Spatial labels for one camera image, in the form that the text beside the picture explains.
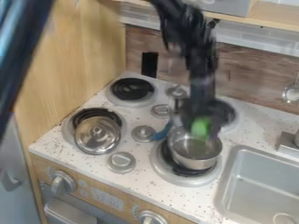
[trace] green ball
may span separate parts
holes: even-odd
[[[211,122],[208,117],[197,118],[191,126],[191,134],[198,138],[209,138]]]

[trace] white countertop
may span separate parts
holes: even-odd
[[[120,78],[136,74],[125,73]],[[111,154],[93,156],[67,143],[61,135],[61,126],[56,126],[30,146],[30,152],[55,163],[64,165],[92,179],[123,190],[136,197],[155,204],[165,210],[180,214],[197,223],[233,223],[221,216],[213,206],[214,193],[220,176],[209,185],[188,188],[170,184],[161,179],[150,166],[149,154],[154,143],[137,143],[131,136],[131,130],[138,125],[148,124],[161,130],[166,121],[150,115],[150,108],[159,103],[167,103],[164,90],[168,82],[137,75],[151,81],[159,89],[159,98],[154,104],[144,108],[121,108],[110,103],[102,89],[79,109],[103,107],[121,114],[127,121],[127,130],[116,151],[127,151],[136,158],[136,168],[127,174],[111,172],[106,162]],[[297,115],[265,108],[255,104],[221,97],[230,102],[240,113],[240,122],[235,129],[223,131],[220,138],[223,143],[223,166],[229,150],[235,145],[247,145],[258,150],[275,153],[275,144],[282,131],[295,133],[299,128]]]

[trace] sink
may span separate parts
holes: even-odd
[[[248,224],[299,224],[299,164],[246,146],[233,148],[214,205]]]

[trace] control knob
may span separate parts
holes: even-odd
[[[73,193],[76,190],[74,179],[63,171],[55,171],[52,174],[51,192],[54,195]]]
[[[168,224],[162,215],[149,210],[142,211],[139,214],[138,220],[141,224]]]

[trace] small pot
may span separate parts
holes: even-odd
[[[192,170],[205,170],[214,166],[222,151],[219,139],[199,140],[186,132],[183,127],[174,128],[167,141],[175,162]]]

